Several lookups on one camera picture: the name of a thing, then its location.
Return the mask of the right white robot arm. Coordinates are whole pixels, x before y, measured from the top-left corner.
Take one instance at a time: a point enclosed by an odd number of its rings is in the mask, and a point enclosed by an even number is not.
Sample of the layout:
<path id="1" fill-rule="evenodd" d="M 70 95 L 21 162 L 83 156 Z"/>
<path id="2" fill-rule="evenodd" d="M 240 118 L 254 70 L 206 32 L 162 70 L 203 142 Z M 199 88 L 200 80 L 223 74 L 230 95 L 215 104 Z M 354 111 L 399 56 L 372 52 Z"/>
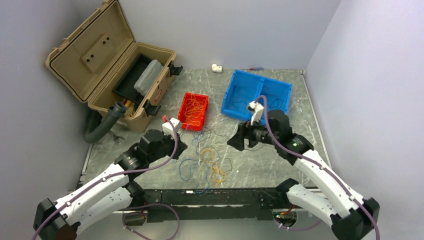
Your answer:
<path id="1" fill-rule="evenodd" d="M 276 186 L 275 200 L 282 207 L 301 207 L 330 226 L 339 240 L 361 240 L 369 232 L 380 239 L 377 221 L 380 205 L 353 190 L 321 158 L 312 143 L 294 133 L 289 117 L 282 110 L 266 114 L 265 124 L 255 118 L 238 125 L 227 144 L 238 151 L 257 143 L 274 146 L 278 155 L 312 180 L 323 196 L 288 178 Z"/>

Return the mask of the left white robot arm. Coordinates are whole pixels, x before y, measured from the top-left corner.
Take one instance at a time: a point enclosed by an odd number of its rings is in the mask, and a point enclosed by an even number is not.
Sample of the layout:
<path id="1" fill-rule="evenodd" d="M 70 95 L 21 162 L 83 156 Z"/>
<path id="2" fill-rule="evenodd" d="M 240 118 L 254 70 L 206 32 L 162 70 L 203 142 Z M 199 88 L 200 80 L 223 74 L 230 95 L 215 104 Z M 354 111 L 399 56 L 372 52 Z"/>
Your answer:
<path id="1" fill-rule="evenodd" d="M 154 170 L 150 164 L 167 157 L 177 159 L 187 149 L 169 123 L 162 130 L 150 129 L 102 173 L 77 190 L 57 200 L 41 201 L 33 222 L 34 235 L 42 240 L 75 240 L 92 224 L 111 213 L 144 203 L 144 190 L 135 178 Z"/>

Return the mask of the white pipe elbow fitting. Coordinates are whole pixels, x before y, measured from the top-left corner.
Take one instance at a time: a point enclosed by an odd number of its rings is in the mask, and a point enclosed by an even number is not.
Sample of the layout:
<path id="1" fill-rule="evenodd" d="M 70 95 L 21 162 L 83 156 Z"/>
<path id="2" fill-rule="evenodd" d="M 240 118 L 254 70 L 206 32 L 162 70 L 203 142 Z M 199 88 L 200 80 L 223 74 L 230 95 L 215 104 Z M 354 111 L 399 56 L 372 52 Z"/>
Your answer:
<path id="1" fill-rule="evenodd" d="M 211 70 L 212 70 L 214 73 L 221 73 L 221 72 L 223 71 L 223 68 L 222 68 L 222 66 L 221 66 L 221 65 L 217 65 L 216 63 L 213 63 L 213 64 L 211 65 Z"/>

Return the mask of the steel wrench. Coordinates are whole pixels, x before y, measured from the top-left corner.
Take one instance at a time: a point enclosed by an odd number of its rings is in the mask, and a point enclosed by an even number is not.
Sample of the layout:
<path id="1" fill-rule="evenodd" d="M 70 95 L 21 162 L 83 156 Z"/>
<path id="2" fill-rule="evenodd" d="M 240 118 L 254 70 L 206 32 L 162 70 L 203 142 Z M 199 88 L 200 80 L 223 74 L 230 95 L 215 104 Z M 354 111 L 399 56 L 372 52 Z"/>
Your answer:
<path id="1" fill-rule="evenodd" d="M 116 145 L 122 145 L 123 142 L 125 141 L 125 138 L 123 138 L 122 136 L 116 135 L 111 130 L 108 131 L 108 135 L 113 139 L 113 141 Z"/>

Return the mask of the blue double plastic bin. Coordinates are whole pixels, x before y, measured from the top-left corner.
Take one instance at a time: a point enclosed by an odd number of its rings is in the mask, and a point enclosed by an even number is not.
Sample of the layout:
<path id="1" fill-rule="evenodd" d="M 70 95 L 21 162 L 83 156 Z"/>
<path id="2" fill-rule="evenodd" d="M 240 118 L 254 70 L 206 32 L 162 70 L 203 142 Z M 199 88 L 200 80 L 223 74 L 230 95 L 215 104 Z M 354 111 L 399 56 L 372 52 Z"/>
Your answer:
<path id="1" fill-rule="evenodd" d="M 251 119 L 247 105 L 258 96 L 267 99 L 267 110 L 288 113 L 293 85 L 258 74 L 234 70 L 221 105 L 221 113 L 241 121 Z"/>

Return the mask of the red small plastic bin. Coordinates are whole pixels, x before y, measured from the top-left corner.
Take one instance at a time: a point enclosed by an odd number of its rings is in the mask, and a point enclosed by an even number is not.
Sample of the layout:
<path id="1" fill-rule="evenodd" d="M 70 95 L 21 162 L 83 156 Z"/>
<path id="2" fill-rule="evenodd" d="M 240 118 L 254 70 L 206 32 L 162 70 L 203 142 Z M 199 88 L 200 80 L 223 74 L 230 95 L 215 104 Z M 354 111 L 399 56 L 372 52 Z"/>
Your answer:
<path id="1" fill-rule="evenodd" d="M 178 120 L 182 122 L 181 128 L 189 131 L 201 131 L 208 106 L 208 95 L 186 92 L 177 116 Z"/>

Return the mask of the yellow tools in case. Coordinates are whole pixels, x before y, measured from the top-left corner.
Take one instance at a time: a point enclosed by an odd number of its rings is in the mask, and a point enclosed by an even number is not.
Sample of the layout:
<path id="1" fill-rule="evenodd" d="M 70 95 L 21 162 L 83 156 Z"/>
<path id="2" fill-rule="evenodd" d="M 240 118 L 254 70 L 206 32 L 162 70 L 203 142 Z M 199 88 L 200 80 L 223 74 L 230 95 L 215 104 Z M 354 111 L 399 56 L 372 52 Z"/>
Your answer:
<path id="1" fill-rule="evenodd" d="M 126 107 L 126 112 L 124 114 L 125 117 L 133 117 L 139 107 L 139 105 L 129 99 L 123 98 L 121 101 L 125 107 Z"/>

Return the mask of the grey plastic organizer box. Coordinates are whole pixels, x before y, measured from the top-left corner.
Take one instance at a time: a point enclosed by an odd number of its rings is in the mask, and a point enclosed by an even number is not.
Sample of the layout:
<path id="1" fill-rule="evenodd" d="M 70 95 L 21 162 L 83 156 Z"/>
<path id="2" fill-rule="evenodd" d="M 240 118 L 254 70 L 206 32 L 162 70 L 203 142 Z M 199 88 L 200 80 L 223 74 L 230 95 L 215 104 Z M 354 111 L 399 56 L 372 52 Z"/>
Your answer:
<path id="1" fill-rule="evenodd" d="M 163 65 L 157 59 L 152 60 L 135 82 L 134 89 L 145 97 L 162 69 Z"/>

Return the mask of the black tray in case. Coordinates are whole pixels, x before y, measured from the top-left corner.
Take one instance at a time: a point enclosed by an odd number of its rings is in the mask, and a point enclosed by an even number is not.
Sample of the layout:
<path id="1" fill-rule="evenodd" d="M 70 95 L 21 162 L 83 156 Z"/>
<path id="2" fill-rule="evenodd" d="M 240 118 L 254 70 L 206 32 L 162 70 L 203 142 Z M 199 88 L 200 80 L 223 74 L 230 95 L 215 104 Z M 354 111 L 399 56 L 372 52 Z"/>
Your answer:
<path id="1" fill-rule="evenodd" d="M 112 91 L 118 96 L 139 105 L 144 99 L 145 93 L 139 93 L 135 90 L 134 85 L 151 61 L 152 59 L 146 55 L 139 54 Z"/>

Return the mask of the tan open tool case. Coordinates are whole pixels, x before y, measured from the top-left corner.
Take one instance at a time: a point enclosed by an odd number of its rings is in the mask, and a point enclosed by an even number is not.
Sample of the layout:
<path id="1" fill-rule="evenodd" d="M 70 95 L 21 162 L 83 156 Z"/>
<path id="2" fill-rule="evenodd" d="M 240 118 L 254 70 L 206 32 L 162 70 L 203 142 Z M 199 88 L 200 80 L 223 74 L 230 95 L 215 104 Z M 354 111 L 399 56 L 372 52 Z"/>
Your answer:
<path id="1" fill-rule="evenodd" d="M 80 102 L 106 116 L 109 107 L 123 99 L 114 87 L 139 55 L 158 60 L 162 69 L 137 110 L 126 112 L 118 123 L 143 132 L 151 120 L 145 105 L 160 104 L 175 78 L 171 68 L 177 53 L 136 41 L 119 1 L 104 1 L 53 49 L 45 65 Z"/>

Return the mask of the red handled screwdriver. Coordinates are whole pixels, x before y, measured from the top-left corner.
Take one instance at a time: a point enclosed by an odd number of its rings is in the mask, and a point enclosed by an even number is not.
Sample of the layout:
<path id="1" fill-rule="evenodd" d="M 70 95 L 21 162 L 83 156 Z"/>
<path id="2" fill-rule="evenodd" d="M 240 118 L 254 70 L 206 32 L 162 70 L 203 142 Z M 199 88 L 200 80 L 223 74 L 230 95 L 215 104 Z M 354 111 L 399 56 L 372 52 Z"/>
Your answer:
<path id="1" fill-rule="evenodd" d="M 250 71 L 263 71 L 265 70 L 263 67 L 251 67 L 249 68 Z"/>

